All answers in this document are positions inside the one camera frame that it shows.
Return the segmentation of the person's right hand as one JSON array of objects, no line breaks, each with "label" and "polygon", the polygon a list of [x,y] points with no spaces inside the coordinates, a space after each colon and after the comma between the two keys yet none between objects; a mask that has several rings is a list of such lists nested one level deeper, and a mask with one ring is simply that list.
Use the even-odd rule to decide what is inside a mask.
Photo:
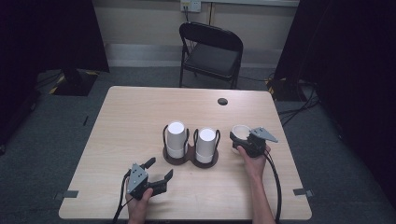
[{"label": "person's right hand", "polygon": [[238,146],[237,150],[244,160],[248,177],[250,179],[262,181],[263,171],[266,163],[265,156],[260,155],[256,158],[250,158],[243,147]]}]

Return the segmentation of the grey tape strip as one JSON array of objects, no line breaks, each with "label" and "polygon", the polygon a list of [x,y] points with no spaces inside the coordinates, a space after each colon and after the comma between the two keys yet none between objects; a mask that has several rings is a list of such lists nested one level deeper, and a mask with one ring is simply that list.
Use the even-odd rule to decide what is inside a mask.
[{"label": "grey tape strip", "polygon": [[78,191],[77,190],[66,190],[63,192],[58,192],[55,196],[55,200],[61,201],[64,198],[77,198],[78,196]]},{"label": "grey tape strip", "polygon": [[294,189],[293,193],[295,196],[305,195],[307,198],[314,196],[312,189]]}]

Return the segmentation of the stack of white paper cups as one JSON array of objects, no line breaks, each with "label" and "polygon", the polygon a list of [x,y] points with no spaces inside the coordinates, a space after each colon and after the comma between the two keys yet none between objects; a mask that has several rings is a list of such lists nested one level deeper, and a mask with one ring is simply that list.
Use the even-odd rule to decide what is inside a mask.
[{"label": "stack of white paper cups", "polygon": [[181,159],[185,153],[186,128],[181,121],[173,121],[166,128],[167,153],[171,158]]},{"label": "stack of white paper cups", "polygon": [[203,128],[198,132],[196,142],[196,159],[201,163],[212,161],[215,153],[216,132],[211,128]]}]

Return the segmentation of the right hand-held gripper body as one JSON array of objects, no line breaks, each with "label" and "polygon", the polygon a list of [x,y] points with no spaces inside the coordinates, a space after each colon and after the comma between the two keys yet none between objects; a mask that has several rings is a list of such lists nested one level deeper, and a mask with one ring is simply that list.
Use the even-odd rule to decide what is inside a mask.
[{"label": "right hand-held gripper body", "polygon": [[266,149],[266,142],[277,143],[278,140],[263,127],[252,129],[248,132],[246,140],[240,140],[242,146],[250,158],[257,158],[263,155]]}]

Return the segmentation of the black stand base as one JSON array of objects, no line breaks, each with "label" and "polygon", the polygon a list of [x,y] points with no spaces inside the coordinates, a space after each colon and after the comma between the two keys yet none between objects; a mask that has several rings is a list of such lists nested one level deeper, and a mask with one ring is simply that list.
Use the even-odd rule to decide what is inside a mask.
[{"label": "black stand base", "polygon": [[97,72],[64,69],[61,77],[49,93],[53,95],[88,96],[97,78]]},{"label": "black stand base", "polygon": [[275,101],[282,102],[306,102],[307,98],[299,83],[293,83],[286,79],[269,79],[266,87]]}]

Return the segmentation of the white wall socket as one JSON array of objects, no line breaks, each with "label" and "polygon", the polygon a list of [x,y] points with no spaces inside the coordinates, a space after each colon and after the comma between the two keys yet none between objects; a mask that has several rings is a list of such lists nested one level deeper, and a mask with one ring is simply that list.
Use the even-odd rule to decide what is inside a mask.
[{"label": "white wall socket", "polygon": [[199,0],[180,0],[180,10],[182,12],[201,12],[201,2]]}]

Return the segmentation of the single white paper cup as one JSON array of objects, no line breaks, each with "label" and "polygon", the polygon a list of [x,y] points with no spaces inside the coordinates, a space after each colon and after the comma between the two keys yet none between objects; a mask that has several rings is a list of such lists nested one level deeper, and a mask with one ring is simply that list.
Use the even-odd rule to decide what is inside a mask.
[{"label": "single white paper cup", "polygon": [[239,139],[247,140],[250,132],[250,128],[246,125],[235,125],[231,132],[233,132]]}]

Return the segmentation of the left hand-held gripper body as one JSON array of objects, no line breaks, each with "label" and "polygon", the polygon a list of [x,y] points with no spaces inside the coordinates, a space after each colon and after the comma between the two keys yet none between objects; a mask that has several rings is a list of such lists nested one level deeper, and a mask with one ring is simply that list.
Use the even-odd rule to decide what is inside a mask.
[{"label": "left hand-held gripper body", "polygon": [[127,193],[133,198],[141,200],[147,189],[153,189],[153,196],[165,193],[167,191],[167,183],[164,179],[150,183],[147,169],[142,169],[140,165],[134,163],[129,176]]}]

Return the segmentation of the black curtain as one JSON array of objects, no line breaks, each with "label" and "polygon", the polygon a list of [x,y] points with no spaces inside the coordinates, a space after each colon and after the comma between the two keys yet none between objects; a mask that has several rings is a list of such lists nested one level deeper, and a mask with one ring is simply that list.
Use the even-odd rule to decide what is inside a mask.
[{"label": "black curtain", "polygon": [[109,70],[92,0],[0,0],[0,84]]},{"label": "black curtain", "polygon": [[316,83],[396,205],[396,0],[300,0],[275,77]]}]

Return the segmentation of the person's left hand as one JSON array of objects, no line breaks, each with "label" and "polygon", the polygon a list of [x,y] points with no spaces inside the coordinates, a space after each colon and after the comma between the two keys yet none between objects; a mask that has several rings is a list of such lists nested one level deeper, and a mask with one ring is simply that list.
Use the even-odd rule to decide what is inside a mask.
[{"label": "person's left hand", "polygon": [[153,189],[147,189],[144,192],[141,200],[134,199],[130,194],[125,195],[128,207],[128,220],[146,220],[149,207],[149,199],[151,198],[152,193]]}]

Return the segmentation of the dark wire cup holder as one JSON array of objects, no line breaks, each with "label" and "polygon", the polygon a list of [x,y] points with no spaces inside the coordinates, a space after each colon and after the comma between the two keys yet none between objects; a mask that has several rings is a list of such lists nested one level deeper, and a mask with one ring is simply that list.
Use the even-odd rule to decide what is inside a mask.
[{"label": "dark wire cup holder", "polygon": [[173,165],[181,165],[181,164],[183,164],[183,163],[185,163],[187,161],[191,161],[195,166],[197,166],[199,168],[203,168],[203,169],[213,167],[217,163],[218,158],[219,158],[219,152],[218,152],[218,145],[219,145],[219,140],[220,140],[220,131],[219,130],[214,130],[213,129],[216,132],[217,138],[216,138],[216,143],[215,143],[215,153],[214,153],[212,161],[209,162],[209,163],[201,163],[201,162],[199,162],[196,159],[196,142],[197,142],[197,139],[198,139],[198,132],[200,130],[196,129],[193,132],[193,134],[192,134],[193,144],[191,145],[189,143],[190,130],[185,127],[186,128],[187,137],[186,137],[186,140],[185,140],[185,153],[184,153],[184,156],[181,159],[174,159],[174,158],[171,158],[168,155],[168,153],[167,153],[166,128],[167,128],[168,125],[166,125],[163,128],[163,157],[168,163],[173,164]]}]

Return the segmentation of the black folding chair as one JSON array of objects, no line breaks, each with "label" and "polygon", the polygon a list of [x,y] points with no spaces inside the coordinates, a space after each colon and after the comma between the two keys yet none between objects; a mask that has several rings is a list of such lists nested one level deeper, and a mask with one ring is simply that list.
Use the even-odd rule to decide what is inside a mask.
[{"label": "black folding chair", "polygon": [[184,71],[230,82],[237,86],[244,45],[235,33],[216,26],[187,21],[179,26],[182,55],[179,86],[183,84]]}]

